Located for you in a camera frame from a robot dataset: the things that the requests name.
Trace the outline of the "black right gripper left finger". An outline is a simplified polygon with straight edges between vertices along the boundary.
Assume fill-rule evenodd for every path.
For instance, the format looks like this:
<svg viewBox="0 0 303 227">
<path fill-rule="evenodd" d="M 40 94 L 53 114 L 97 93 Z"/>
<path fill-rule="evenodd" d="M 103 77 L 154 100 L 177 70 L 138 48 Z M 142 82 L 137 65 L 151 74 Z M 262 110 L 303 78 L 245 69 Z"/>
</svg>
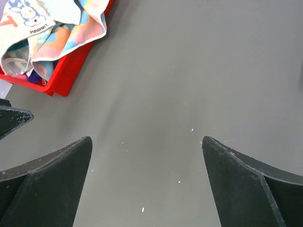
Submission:
<svg viewBox="0 0 303 227">
<path fill-rule="evenodd" d="M 71 227 L 92 154 L 91 137 L 0 173 L 2 227 Z"/>
</svg>

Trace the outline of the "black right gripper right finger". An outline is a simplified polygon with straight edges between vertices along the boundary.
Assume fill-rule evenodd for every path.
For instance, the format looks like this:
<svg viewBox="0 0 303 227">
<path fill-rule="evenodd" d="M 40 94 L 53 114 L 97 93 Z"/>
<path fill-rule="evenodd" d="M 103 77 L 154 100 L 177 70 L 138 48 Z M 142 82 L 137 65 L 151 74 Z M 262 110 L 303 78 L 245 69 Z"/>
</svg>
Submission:
<svg viewBox="0 0 303 227">
<path fill-rule="evenodd" d="M 303 178 L 225 146 L 202 141 L 205 165 L 223 227 L 301 227 Z"/>
</svg>

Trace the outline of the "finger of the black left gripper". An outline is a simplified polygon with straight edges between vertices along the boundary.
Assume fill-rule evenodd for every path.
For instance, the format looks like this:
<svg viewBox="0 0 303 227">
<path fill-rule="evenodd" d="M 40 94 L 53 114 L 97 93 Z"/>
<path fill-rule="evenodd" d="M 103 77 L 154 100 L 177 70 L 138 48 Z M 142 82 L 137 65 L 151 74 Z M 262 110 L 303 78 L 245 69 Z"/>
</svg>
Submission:
<svg viewBox="0 0 303 227">
<path fill-rule="evenodd" d="M 0 139 L 33 120 L 34 116 L 30 111 L 0 106 Z"/>
</svg>

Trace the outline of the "rabbit print striped towel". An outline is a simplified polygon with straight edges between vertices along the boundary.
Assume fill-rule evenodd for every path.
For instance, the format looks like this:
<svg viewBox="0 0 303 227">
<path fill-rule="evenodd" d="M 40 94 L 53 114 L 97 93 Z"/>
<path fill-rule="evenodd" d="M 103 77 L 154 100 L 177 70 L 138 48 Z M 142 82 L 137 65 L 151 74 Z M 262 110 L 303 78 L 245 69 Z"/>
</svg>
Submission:
<svg viewBox="0 0 303 227">
<path fill-rule="evenodd" d="M 74 0 L 8 0 L 0 20 L 0 56 L 30 37 L 47 38 L 57 23 L 78 25 L 80 16 Z"/>
</svg>

